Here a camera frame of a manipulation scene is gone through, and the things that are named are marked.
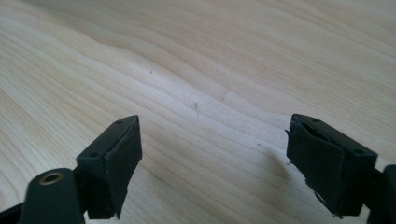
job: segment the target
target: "wood grain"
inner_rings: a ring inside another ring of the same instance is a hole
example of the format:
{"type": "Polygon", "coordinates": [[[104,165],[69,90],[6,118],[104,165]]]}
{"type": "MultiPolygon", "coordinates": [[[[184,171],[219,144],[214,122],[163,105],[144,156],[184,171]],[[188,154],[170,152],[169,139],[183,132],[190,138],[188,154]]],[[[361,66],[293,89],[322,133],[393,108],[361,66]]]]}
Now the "wood grain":
{"type": "MultiPolygon", "coordinates": [[[[389,0],[0,2],[0,210],[137,114],[144,158],[120,221],[333,217],[286,157],[306,114],[396,162],[389,0]]],[[[89,223],[107,223],[90,220],[89,223]]]]}

